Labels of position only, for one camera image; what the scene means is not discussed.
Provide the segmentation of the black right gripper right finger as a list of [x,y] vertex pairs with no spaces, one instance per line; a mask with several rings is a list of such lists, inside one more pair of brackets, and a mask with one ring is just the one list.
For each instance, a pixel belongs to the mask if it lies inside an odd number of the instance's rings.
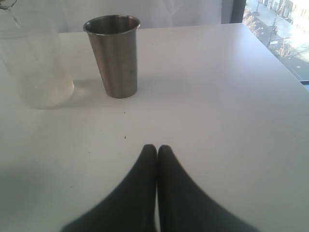
[[210,198],[187,174],[173,150],[157,157],[160,229],[163,232],[255,232],[257,229]]

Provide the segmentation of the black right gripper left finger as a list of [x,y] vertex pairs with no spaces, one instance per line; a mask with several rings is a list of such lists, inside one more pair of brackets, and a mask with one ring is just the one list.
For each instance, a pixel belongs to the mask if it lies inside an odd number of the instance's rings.
[[64,232],[154,232],[157,151],[145,145],[123,181]]

